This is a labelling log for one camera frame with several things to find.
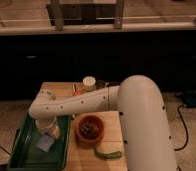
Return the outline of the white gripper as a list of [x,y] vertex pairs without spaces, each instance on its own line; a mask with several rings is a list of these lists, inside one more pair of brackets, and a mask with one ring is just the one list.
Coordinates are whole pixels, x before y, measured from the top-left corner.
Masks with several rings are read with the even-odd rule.
[[39,119],[35,121],[38,131],[44,135],[48,134],[54,139],[60,137],[60,129],[56,118]]

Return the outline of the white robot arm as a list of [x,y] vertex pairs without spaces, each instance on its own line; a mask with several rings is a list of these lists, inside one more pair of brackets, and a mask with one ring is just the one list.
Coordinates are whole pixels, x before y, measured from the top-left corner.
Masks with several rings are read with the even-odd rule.
[[51,90],[42,89],[29,107],[36,120],[106,111],[119,113],[128,171],[177,171],[163,97],[147,76],[130,76],[118,86],[62,100],[56,100]]

